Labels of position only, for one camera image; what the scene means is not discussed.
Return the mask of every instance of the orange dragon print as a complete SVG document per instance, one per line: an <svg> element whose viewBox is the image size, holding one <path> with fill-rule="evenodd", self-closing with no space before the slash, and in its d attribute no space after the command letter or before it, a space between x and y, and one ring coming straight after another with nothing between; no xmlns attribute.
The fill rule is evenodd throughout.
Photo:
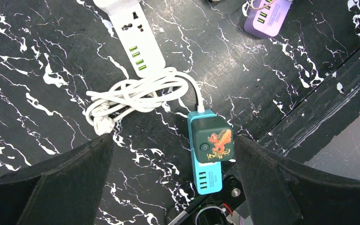
<svg viewBox="0 0 360 225"><path fill-rule="evenodd" d="M231 150L225 150L225 145L232 141L231 130L222 130L219 135L213 133L210 137L208 137L208 141L215 145L215 147L212 149L213 154L206 154L208 160L213 158L222 159L223 156L230 154Z"/></svg>

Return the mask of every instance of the purple power strip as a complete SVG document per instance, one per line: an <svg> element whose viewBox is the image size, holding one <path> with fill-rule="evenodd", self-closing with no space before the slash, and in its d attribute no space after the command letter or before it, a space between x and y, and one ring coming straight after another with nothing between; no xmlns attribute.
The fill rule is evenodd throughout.
<svg viewBox="0 0 360 225"><path fill-rule="evenodd" d="M260 8L271 0L255 0L254 7ZM292 1L277 0L262 10L250 9L244 29L259 38L275 37L284 23Z"/></svg>

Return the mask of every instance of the green usb port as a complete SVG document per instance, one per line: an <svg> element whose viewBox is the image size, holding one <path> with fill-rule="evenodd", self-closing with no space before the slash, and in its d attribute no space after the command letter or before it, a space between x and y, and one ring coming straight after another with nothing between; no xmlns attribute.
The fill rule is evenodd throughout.
<svg viewBox="0 0 360 225"><path fill-rule="evenodd" d="M139 61L136 62L136 65L140 65L140 64L142 64L143 62L144 62L144 60L139 60Z"/></svg>
<svg viewBox="0 0 360 225"><path fill-rule="evenodd" d="M129 51L131 51L131 52L133 52L133 51L135 51L135 50L137 50L137 46L134 46L134 47L129 48Z"/></svg>
<svg viewBox="0 0 360 225"><path fill-rule="evenodd" d="M136 52L136 53L134 53L132 56L133 56L133 58L135 58L135 57L137 57L137 56L139 56L140 55L140 52Z"/></svg>
<svg viewBox="0 0 360 225"><path fill-rule="evenodd" d="M142 66L142 67L139 67L139 70L142 71L143 69L147 68L146 65Z"/></svg>

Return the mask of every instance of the beige cord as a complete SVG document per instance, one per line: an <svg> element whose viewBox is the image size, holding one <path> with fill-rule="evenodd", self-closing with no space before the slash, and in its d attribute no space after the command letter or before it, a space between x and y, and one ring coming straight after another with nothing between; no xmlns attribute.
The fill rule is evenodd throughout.
<svg viewBox="0 0 360 225"><path fill-rule="evenodd" d="M254 0L250 0L250 7L251 7L252 9L254 9L254 10L262 10L262 9L266 8L267 6L273 4L275 1L276 1L276 0L272 0L270 3L268 3L268 4L265 5L265 6L262 6L262 7L260 7L260 8L255 8L255 7L253 6Z"/></svg>

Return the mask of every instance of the white cable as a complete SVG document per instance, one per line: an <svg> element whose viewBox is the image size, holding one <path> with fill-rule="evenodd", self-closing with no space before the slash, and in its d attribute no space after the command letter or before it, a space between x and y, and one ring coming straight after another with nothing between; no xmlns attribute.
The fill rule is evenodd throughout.
<svg viewBox="0 0 360 225"><path fill-rule="evenodd" d="M224 216L225 216L225 210L226 210L225 208L220 208L220 207L215 206L215 205L206 206L205 208L201 209L201 210L197 213L197 215L195 216L195 225L197 225L197 221L198 221L199 215L200 215L203 211L208 210L208 209L217 209L217 210L220 210L220 211L224 214Z"/></svg>
<svg viewBox="0 0 360 225"><path fill-rule="evenodd" d="M94 103L86 110L86 120L94 127L97 135L110 133L117 121L134 110L149 113L162 106L163 102L176 100L185 95L188 91L188 83L184 78L189 80L195 89L198 113L205 112L201 90L196 81L190 75L168 67L160 74L150 75L141 80L120 81L107 92L87 91L86 95L90 96ZM157 95L158 90L171 87L178 89L162 96ZM108 116L127 106L129 108L119 113L114 119Z"/></svg>
<svg viewBox="0 0 360 225"><path fill-rule="evenodd" d="M268 4L265 5L265 6L262 6L262 7L260 7L260 8L255 8L255 6L253 5L254 0L250 0L250 7L251 7L252 9L254 9L254 10L262 10L262 9L266 8L267 6L272 5L275 1L276 1L276 0L272 0L270 3L268 3Z"/></svg>

